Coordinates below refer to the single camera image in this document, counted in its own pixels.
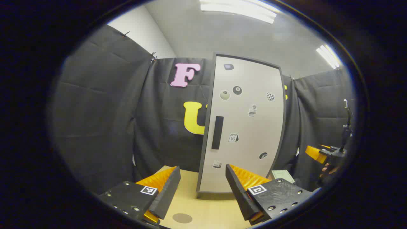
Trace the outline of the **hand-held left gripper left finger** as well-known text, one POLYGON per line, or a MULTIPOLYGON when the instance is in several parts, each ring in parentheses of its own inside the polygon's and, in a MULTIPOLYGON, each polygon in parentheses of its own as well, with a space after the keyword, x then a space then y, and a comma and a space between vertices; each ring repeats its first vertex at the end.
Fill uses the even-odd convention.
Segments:
POLYGON ((98 199, 131 220, 158 226, 169 210, 180 180, 180 168, 174 166, 138 182, 123 181, 98 199))

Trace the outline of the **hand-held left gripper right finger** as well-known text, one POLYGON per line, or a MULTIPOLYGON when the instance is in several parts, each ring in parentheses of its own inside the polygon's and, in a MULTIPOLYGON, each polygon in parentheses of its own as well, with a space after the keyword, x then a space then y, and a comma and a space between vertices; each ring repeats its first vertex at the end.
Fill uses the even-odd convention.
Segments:
POLYGON ((231 164, 225 166, 225 177, 250 225, 279 219, 314 195, 283 178, 270 180, 231 164))

